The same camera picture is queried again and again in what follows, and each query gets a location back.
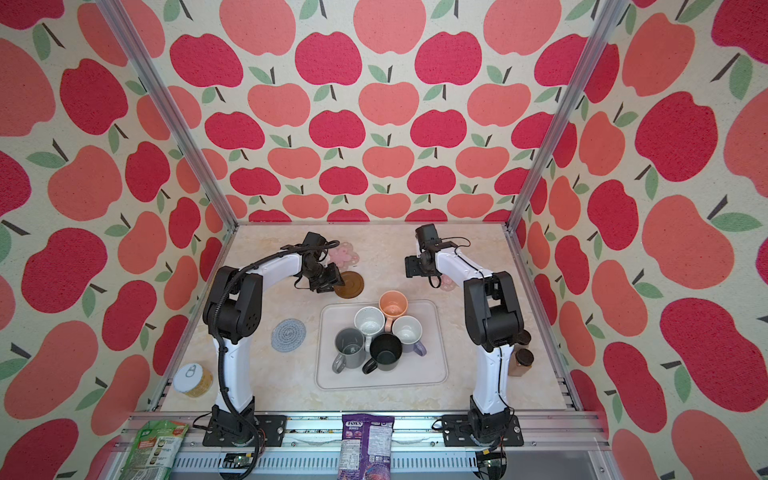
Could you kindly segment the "round grey felt coaster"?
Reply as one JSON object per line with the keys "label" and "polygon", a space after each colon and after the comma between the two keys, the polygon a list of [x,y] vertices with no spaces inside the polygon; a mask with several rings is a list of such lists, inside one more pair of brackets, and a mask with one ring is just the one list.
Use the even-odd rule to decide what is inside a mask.
{"label": "round grey felt coaster", "polygon": [[281,321],[272,331],[271,347],[279,353],[289,353],[298,349],[306,338],[305,324],[295,318]]}

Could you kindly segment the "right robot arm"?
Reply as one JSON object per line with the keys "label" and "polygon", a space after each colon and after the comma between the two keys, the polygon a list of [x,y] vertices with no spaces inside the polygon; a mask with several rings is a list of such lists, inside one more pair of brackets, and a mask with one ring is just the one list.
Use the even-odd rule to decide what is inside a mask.
{"label": "right robot arm", "polygon": [[507,398],[508,369],[524,329],[514,281],[506,271],[493,272],[465,257],[460,246],[441,238],[433,224],[418,227],[415,238],[419,253],[405,258],[406,276],[447,276],[463,288],[465,327],[478,352],[468,420],[474,440],[491,444],[507,431],[513,417]]}

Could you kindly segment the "round brown wooden coaster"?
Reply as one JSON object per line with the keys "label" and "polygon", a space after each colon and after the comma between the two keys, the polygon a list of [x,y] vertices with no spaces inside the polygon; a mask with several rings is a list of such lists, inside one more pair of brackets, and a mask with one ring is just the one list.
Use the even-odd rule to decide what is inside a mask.
{"label": "round brown wooden coaster", "polygon": [[334,292],[343,299],[352,299],[359,296],[364,290],[363,277],[354,271],[341,273],[342,284],[334,286]]}

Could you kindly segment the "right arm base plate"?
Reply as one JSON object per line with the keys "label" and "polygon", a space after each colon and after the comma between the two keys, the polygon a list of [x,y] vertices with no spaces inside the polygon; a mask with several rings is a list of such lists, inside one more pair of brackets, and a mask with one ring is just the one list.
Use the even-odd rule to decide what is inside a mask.
{"label": "right arm base plate", "polygon": [[446,447],[522,447],[525,443],[518,417],[507,412],[480,417],[443,415],[433,429]]}

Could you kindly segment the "pink flower silicone coaster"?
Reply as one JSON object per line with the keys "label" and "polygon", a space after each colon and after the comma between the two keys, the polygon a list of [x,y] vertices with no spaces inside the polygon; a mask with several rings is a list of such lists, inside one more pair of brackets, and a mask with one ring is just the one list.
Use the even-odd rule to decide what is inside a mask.
{"label": "pink flower silicone coaster", "polygon": [[357,265],[360,257],[350,242],[342,242],[337,247],[329,250],[328,260],[335,263],[340,271],[346,271]]}

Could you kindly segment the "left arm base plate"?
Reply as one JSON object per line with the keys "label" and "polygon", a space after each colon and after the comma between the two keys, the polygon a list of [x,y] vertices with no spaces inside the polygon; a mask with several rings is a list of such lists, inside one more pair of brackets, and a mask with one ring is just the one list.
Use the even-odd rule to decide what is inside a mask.
{"label": "left arm base plate", "polygon": [[237,420],[229,412],[220,411],[206,427],[202,444],[206,447],[280,447],[285,435],[287,417],[284,415],[251,415],[252,427]]}

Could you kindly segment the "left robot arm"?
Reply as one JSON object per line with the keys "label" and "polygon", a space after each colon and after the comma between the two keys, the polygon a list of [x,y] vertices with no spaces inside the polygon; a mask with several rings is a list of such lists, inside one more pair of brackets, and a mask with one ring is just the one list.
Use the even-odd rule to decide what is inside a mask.
{"label": "left robot arm", "polygon": [[261,323],[264,292],[285,279],[305,278],[311,291],[331,293],[343,280],[338,266],[326,263],[325,258],[339,245],[338,240],[309,232],[301,243],[283,246],[244,267],[218,269],[202,315],[217,351],[215,426],[239,435],[256,435],[248,373],[251,336]]}

